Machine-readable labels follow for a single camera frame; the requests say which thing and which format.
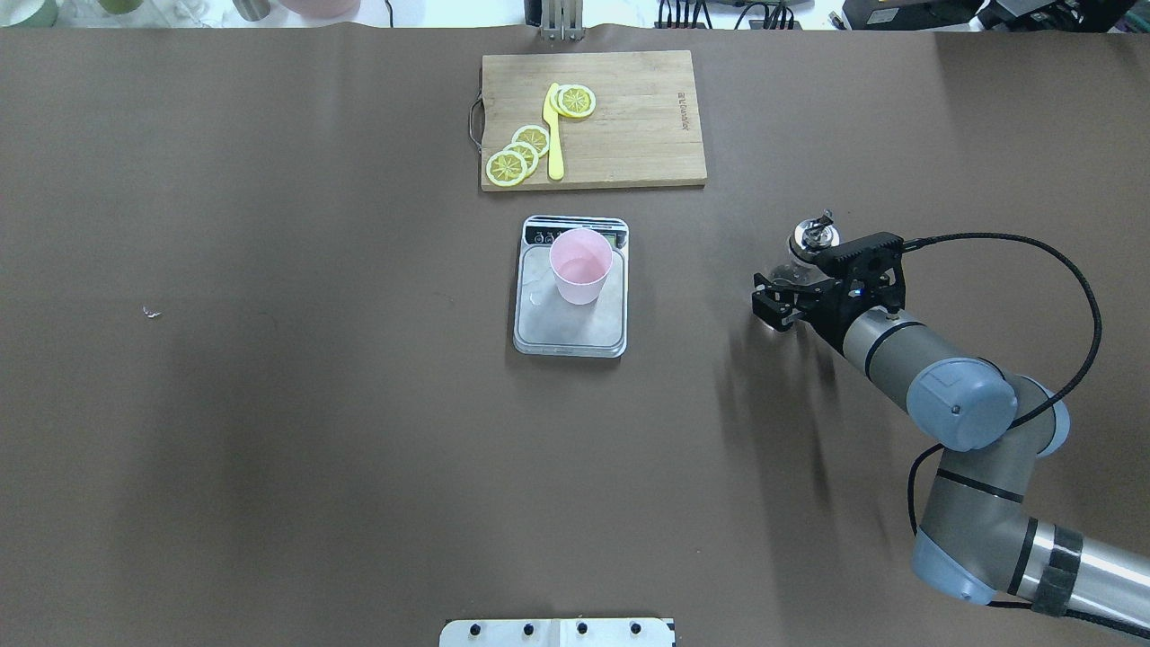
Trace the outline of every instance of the brown table surface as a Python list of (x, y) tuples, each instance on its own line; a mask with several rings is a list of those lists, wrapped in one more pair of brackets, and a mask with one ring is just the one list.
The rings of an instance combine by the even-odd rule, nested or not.
[[(682, 647), (1126, 645), (917, 580), (931, 441), (749, 295), (825, 207), (848, 237), (1059, 247), (1106, 337), (1027, 510), (1150, 553), (1150, 40), (607, 26), (554, 51), (683, 47), (705, 188), (484, 194), (463, 117), (483, 54), (552, 51), (530, 28), (0, 33), (0, 642), (643, 614)], [(630, 223), (620, 361), (513, 349), (532, 213)], [(1057, 388), (1087, 349), (1037, 251), (906, 269), (971, 353)]]

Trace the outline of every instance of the kitchen scale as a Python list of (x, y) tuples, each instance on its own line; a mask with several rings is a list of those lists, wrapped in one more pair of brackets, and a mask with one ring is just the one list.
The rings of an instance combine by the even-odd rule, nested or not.
[[(568, 229), (589, 228), (612, 246), (612, 265), (599, 298), (572, 305), (559, 295), (551, 242)], [(618, 217), (532, 215), (519, 239), (515, 348), (527, 355), (619, 357), (627, 351), (627, 246), (630, 231)]]

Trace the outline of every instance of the lemon slice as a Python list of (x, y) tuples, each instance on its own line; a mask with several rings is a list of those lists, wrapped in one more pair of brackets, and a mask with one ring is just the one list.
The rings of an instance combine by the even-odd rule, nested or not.
[(555, 110), (570, 118), (583, 118), (595, 111), (595, 92), (586, 85), (562, 85), (555, 92)]
[(527, 177), (527, 160), (515, 151), (499, 151), (488, 160), (488, 179), (496, 186), (514, 186)]
[(567, 116), (567, 110), (559, 105), (559, 93), (562, 92), (565, 87), (570, 87), (570, 85), (560, 85), (555, 88), (555, 93), (551, 95), (551, 107), (555, 108), (555, 111), (559, 113), (560, 116)]
[(523, 175), (524, 178), (530, 177), (535, 172), (536, 167), (539, 165), (539, 153), (535, 149), (535, 146), (528, 144), (527, 141), (512, 141), (507, 144), (505, 151), (515, 151), (516, 153), (523, 155), (527, 161), (527, 174)]
[(516, 130), (515, 134), (511, 136), (511, 140), (512, 143), (526, 141), (530, 144), (539, 156), (547, 154), (547, 148), (551, 147), (551, 134), (547, 133), (547, 129), (534, 123), (529, 123)]

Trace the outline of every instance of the metal clamp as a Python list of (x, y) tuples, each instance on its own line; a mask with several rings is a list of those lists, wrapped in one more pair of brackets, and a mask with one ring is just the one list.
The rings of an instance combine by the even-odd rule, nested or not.
[(539, 36), (544, 40), (582, 40), (583, 0), (543, 0)]
[(478, 151), (480, 154), (483, 153), (483, 144), (480, 144), (480, 137), (483, 137), (483, 134), (480, 133), (478, 137), (475, 134), (475, 108), (481, 106), (483, 106), (482, 90), (480, 90), (480, 93), (476, 94), (475, 102), (471, 103), (471, 109), (467, 111), (467, 136), (471, 138), (471, 143), (475, 144), (475, 149)]

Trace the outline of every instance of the yellow knife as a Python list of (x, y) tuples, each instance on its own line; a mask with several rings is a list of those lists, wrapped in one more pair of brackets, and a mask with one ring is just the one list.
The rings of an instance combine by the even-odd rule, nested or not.
[(547, 94), (543, 97), (543, 121), (547, 122), (551, 130), (551, 148), (547, 151), (547, 177), (552, 179), (564, 178), (564, 148), (559, 143), (559, 113), (551, 105), (551, 98), (559, 91), (559, 84), (552, 83)]

